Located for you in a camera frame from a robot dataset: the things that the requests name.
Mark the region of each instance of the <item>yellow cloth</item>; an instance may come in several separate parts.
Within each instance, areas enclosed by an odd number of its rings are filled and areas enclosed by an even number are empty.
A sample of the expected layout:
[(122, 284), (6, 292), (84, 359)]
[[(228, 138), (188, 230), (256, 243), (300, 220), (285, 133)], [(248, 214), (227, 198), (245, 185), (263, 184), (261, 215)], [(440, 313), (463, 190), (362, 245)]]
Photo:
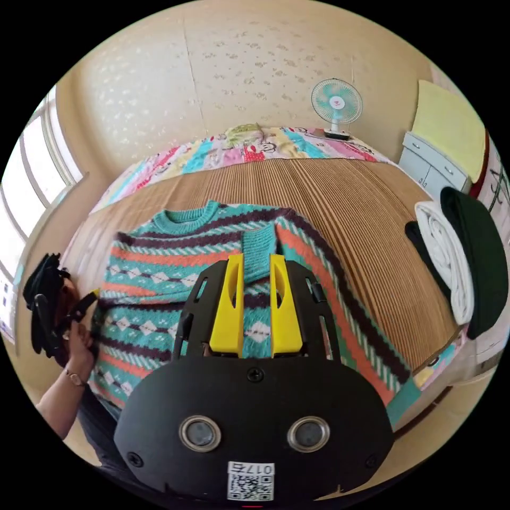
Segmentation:
[(413, 133), (430, 142), (471, 179), (480, 177), (485, 127), (469, 102), (442, 87), (419, 80)]

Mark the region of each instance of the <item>electric fan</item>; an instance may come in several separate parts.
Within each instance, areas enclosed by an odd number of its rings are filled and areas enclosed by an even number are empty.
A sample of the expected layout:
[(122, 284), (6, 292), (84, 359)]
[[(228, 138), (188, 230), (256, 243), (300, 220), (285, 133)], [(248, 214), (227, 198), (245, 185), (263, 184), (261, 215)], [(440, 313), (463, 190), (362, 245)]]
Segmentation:
[(330, 129), (324, 129), (328, 138), (348, 140), (349, 133), (340, 130), (340, 124), (354, 122), (363, 110), (360, 93), (350, 84), (338, 78), (317, 83), (312, 90), (312, 106), (317, 115), (331, 122)]

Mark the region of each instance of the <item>watch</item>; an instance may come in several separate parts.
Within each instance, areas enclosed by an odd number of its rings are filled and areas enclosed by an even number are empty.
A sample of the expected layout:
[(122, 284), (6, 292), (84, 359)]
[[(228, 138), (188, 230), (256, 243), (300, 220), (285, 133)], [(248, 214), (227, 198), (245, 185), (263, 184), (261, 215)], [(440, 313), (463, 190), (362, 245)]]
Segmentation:
[(81, 380), (81, 377), (77, 373), (69, 372), (69, 369), (65, 369), (65, 374), (70, 378), (71, 382), (75, 386), (86, 386), (86, 383)]

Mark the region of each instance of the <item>camera lens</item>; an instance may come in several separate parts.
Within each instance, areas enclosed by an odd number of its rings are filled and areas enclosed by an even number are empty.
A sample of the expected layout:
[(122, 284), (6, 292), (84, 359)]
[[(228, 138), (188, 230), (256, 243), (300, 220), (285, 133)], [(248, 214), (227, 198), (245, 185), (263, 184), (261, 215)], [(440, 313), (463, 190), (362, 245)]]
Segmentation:
[(195, 452), (211, 452), (221, 441), (219, 426), (206, 416), (190, 416), (179, 427), (182, 443)]
[(194, 421), (190, 424), (186, 435), (195, 446), (208, 446), (214, 440), (214, 431), (204, 421)]
[(329, 439), (329, 426), (317, 416), (306, 416), (297, 420), (289, 429), (287, 441), (294, 450), (301, 453), (316, 452)]

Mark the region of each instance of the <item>person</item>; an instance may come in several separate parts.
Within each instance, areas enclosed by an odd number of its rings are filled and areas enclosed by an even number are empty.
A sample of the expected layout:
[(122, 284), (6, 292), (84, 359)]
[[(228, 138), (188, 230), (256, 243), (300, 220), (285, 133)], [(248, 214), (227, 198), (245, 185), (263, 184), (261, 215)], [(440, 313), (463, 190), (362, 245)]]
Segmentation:
[(132, 494), (170, 508), (171, 498), (143, 485), (129, 470), (114, 443), (117, 423), (87, 384), (95, 364), (90, 351), (90, 331), (73, 321), (67, 341), (69, 360), (36, 409), (61, 439), (67, 437), (78, 418), (87, 441), (101, 462), (101, 466), (95, 466), (95, 469)]

